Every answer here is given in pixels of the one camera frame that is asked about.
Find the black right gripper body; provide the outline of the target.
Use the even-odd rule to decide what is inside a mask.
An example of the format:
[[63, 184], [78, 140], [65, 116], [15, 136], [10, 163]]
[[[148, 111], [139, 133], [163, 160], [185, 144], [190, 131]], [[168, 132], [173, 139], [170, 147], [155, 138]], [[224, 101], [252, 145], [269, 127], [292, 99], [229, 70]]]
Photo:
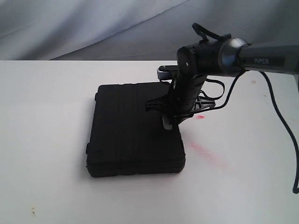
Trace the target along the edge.
[[202, 94], [204, 82], [211, 80], [207, 75], [185, 74], [178, 71], [175, 79], [170, 83], [163, 81], [168, 86], [165, 95], [146, 102], [146, 111], [156, 110], [168, 116], [172, 124], [180, 124], [191, 118], [194, 114], [205, 109], [215, 108], [216, 98]]

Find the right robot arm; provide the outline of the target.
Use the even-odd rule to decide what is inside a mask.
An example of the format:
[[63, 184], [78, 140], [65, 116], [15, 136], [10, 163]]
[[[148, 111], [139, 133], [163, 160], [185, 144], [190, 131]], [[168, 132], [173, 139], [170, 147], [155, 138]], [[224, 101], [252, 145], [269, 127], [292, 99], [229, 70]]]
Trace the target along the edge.
[[201, 90], [207, 76], [239, 78], [250, 70], [297, 75], [299, 47], [278, 42], [249, 44], [228, 35], [181, 47], [177, 65], [158, 70], [161, 82], [171, 81], [167, 94], [147, 101], [146, 110], [160, 111], [165, 129], [170, 130], [194, 114], [218, 109], [216, 99]]

